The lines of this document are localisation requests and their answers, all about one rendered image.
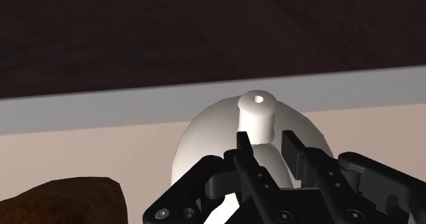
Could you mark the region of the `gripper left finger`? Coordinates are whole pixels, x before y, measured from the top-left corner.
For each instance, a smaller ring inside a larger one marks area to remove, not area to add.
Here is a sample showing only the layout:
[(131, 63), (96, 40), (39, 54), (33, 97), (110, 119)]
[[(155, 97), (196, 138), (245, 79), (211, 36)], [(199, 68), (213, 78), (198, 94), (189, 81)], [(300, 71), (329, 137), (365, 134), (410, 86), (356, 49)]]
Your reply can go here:
[(225, 224), (293, 224), (291, 208), (255, 160), (246, 132), (237, 133), (236, 145), (223, 158), (201, 158), (144, 212), (143, 224), (205, 224), (231, 193), (239, 208)]

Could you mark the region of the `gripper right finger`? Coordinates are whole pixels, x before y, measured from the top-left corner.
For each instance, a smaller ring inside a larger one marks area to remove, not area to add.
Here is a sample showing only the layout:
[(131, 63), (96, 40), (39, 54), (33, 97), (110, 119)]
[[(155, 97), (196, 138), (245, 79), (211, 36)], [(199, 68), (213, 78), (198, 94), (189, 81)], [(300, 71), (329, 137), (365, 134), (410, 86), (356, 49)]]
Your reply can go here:
[(426, 224), (426, 182), (355, 152), (332, 158), (282, 132), (281, 155), (303, 187), (319, 189), (334, 224)]

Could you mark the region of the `brown lumpy object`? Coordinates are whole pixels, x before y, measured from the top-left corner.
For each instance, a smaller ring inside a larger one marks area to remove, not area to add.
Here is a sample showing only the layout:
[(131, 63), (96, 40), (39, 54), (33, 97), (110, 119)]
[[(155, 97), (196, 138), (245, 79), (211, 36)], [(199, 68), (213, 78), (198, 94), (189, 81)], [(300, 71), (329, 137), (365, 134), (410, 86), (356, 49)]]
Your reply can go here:
[(0, 224), (128, 224), (128, 210), (118, 182), (66, 178), (0, 201)]

